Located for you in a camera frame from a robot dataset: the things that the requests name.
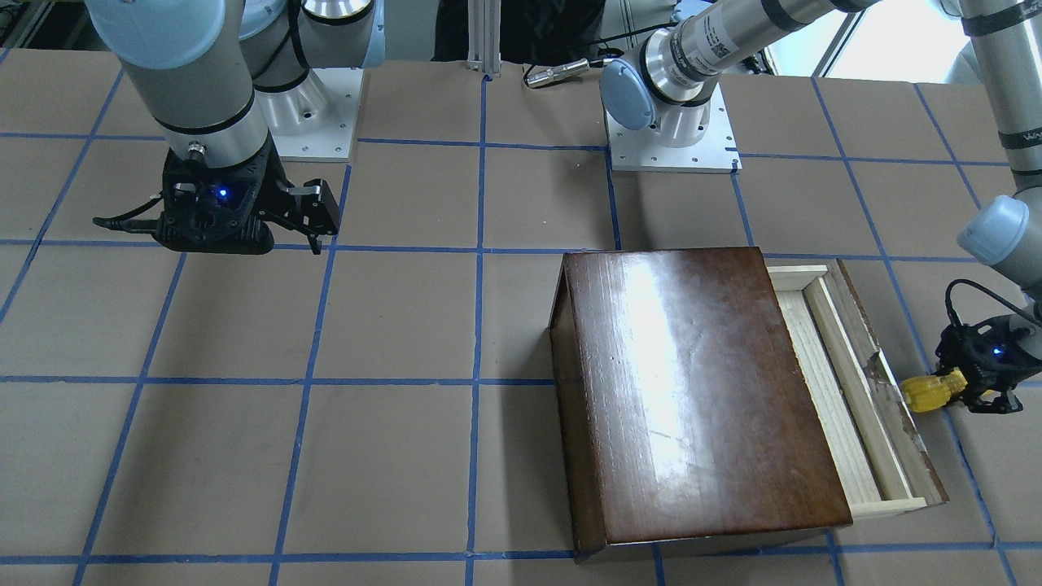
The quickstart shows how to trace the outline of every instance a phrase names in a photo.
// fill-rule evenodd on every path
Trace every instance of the wooden drawer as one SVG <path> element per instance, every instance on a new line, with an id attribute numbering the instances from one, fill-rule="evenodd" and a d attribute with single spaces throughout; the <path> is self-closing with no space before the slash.
<path id="1" fill-rule="evenodd" d="M 550 339 L 580 558 L 772 545 L 947 498 L 840 264 L 567 254 Z"/>

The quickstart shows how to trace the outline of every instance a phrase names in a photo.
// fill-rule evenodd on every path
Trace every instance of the metal connector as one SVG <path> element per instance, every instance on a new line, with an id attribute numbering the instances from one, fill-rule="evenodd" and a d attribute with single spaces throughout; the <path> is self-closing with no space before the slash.
<path id="1" fill-rule="evenodd" d="M 549 69 L 532 73 L 531 75 L 527 75 L 524 78 L 524 82 L 525 86 L 532 89 L 542 88 L 544 86 L 549 86 L 550 83 L 563 81 L 569 77 L 581 75 L 588 71 L 590 71 L 590 62 L 589 59 L 581 58 L 577 62 L 554 66 Z"/>

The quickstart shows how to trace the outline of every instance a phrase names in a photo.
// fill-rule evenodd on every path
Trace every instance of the yellow bottle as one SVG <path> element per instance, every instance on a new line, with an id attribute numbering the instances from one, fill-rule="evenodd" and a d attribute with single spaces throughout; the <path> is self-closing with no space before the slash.
<path id="1" fill-rule="evenodd" d="M 914 376 L 901 383 L 900 389 L 909 409 L 915 413 L 925 413 L 948 405 L 951 397 L 966 388 L 966 377 L 956 368 L 950 374 L 943 376 Z"/>

